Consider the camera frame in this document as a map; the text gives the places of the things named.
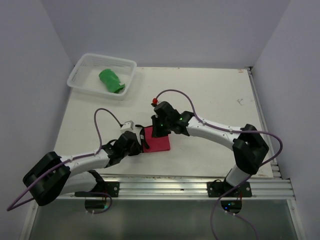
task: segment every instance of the white bin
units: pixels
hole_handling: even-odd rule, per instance
[[[69,87],[81,92],[92,93],[109,99],[123,100],[130,88],[136,68],[137,63],[135,61],[86,53],[75,65],[67,84]],[[100,81],[99,74],[105,69],[114,71],[121,83],[125,84],[125,88],[119,93],[109,92],[106,85]]]

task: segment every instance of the green cloth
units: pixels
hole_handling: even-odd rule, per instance
[[[118,94],[121,89],[125,88],[125,84],[121,85],[119,77],[111,69],[105,69],[100,72],[99,78],[110,93]]]

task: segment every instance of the tabletop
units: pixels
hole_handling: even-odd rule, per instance
[[[124,123],[149,126],[154,114],[152,99],[165,89],[177,89],[192,99],[201,117],[228,126],[254,125],[261,130],[250,78],[245,69],[138,67],[124,100],[111,100],[73,89],[55,145],[58,155],[75,155],[98,148],[94,125],[98,108],[112,111]],[[159,97],[180,113],[191,111],[188,100],[179,93],[166,92]],[[117,139],[121,132],[116,121],[99,112],[97,123],[102,142]],[[169,135],[171,150],[127,156],[119,164],[99,169],[116,175],[225,177],[235,165],[233,152],[206,139]],[[254,176],[273,178],[270,164]]]

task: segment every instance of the red cloth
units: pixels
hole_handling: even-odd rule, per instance
[[[152,129],[153,129],[152,126],[148,126],[144,128],[144,139],[150,148],[146,149],[146,146],[144,146],[143,144],[143,152],[153,153],[153,152],[169,151],[170,150],[169,136],[152,137],[151,136]]]

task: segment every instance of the cable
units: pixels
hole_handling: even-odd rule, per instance
[[[98,108],[98,109],[94,112],[93,121],[94,121],[94,126],[95,126],[95,129],[96,129],[96,133],[98,134],[98,138],[99,138],[99,148],[98,148],[98,150],[97,150],[96,152],[88,153],[88,154],[83,154],[83,155],[79,155],[79,156],[75,156],[75,157],[73,158],[73,160],[91,157],[91,156],[94,156],[95,154],[98,154],[98,153],[101,151],[101,148],[102,148],[102,138],[101,138],[101,134],[100,134],[99,127],[98,127],[98,123],[97,123],[97,113],[98,113],[99,111],[101,111],[101,110],[104,110],[104,111],[107,111],[108,113],[110,113],[110,114],[113,116],[113,118],[117,121],[117,123],[118,123],[120,126],[122,125],[122,124],[120,123],[120,121],[117,119],[117,117],[116,117],[111,111],[109,111],[108,109],[105,109],[105,108]],[[30,199],[28,199],[28,200],[25,200],[25,201],[23,201],[23,202],[21,202],[21,203],[18,203],[18,204],[16,205],[16,203],[17,203],[20,199],[22,199],[23,196],[26,195],[27,192],[29,192],[30,189],[32,189],[41,179],[43,179],[45,176],[47,176],[49,173],[53,172],[54,170],[60,168],[62,165],[69,163],[70,161],[71,161],[70,159],[67,159],[67,160],[59,163],[58,165],[50,168],[50,169],[47,170],[45,173],[43,173],[41,176],[39,176],[33,183],[31,183],[31,184],[10,204],[10,206],[7,207],[6,210],[9,212],[9,211],[11,211],[11,210],[13,210],[13,209],[16,209],[16,208],[18,208],[18,207],[20,207],[20,206],[22,206],[22,205],[24,205],[24,204],[26,204],[26,203],[34,200],[34,198],[32,197],[32,198],[30,198]],[[108,198],[110,198],[110,202],[112,202],[112,199],[111,199],[111,196],[110,196],[110,195],[108,195],[107,193],[104,193],[104,192],[102,192],[101,194],[104,195],[104,196],[107,196]]]
[[[215,126],[215,125],[209,124],[209,123],[207,123],[207,122],[203,122],[203,120],[197,115],[195,106],[194,106],[191,98],[190,98],[187,94],[185,94],[184,92],[182,92],[182,91],[180,91],[180,90],[176,90],[176,89],[163,90],[163,91],[161,91],[155,98],[158,99],[158,97],[159,97],[160,95],[162,95],[163,93],[166,93],[166,92],[176,92],[176,93],[179,93],[179,94],[182,94],[183,96],[185,96],[185,97],[188,99],[188,101],[189,101],[189,103],[190,103],[190,105],[191,105],[191,108],[192,108],[194,117],[195,117],[199,122],[203,123],[204,125],[206,125],[206,126],[208,126],[208,127],[213,128],[213,129],[217,129],[217,130],[220,130],[220,131],[223,131],[223,132],[230,132],[229,129],[226,129],[226,128],[223,128],[223,127],[219,127],[219,126]],[[260,165],[260,167],[263,166],[263,165],[265,165],[265,164],[267,164],[267,163],[269,163],[270,161],[272,161],[273,159],[275,159],[277,156],[279,156],[279,154],[282,152],[283,147],[284,147],[283,142],[281,141],[281,139],[280,139],[278,136],[274,135],[273,133],[267,132],[267,131],[258,131],[258,130],[256,130],[256,131],[255,131],[255,130],[243,130],[243,131],[242,131],[242,130],[233,130],[233,131],[231,131],[231,132],[232,132],[232,133],[236,133],[236,134],[265,134],[265,135],[269,135],[269,136],[274,137],[274,138],[279,142],[279,150],[278,150],[278,152],[276,152],[276,154],[275,154],[274,156],[270,157],[268,160],[264,161],[264,162]],[[230,190],[228,190],[227,192],[225,192],[224,194],[222,194],[222,195],[217,199],[217,201],[215,202],[215,204],[213,205],[212,210],[211,210],[211,213],[210,213],[210,227],[211,227],[212,234],[214,235],[214,237],[215,237],[216,240],[219,240],[219,238],[218,238],[218,236],[217,236],[217,234],[216,234],[216,232],[215,232],[214,226],[213,226],[213,215],[214,215],[214,212],[215,212],[215,210],[216,210],[216,207],[217,207],[218,203],[220,202],[220,200],[221,200],[223,197],[225,197],[226,195],[228,195],[229,193],[231,193],[232,191],[234,191],[234,190],[236,190],[238,187],[240,187],[242,184],[244,184],[248,179],[251,178],[251,176],[252,176],[252,175],[246,177],[246,178],[245,178],[242,182],[240,182],[238,185],[234,186],[233,188],[231,188]],[[256,239],[257,239],[257,240],[260,239],[259,236],[258,236],[258,232],[257,232],[256,228],[255,228],[247,219],[245,219],[244,217],[239,216],[239,215],[235,215],[235,216],[238,217],[238,218],[240,218],[240,219],[242,219],[243,221],[247,222],[247,223],[252,227]]]
[[[91,213],[91,214],[103,214],[103,213],[105,213],[106,211],[108,211],[111,208],[112,198],[108,193],[105,193],[105,192],[90,192],[90,193],[91,194],[102,195],[102,196],[105,196],[105,197],[109,198],[110,199],[110,205],[107,208],[105,208],[104,210],[102,210],[102,211],[91,211],[91,212],[88,211],[89,213]]]

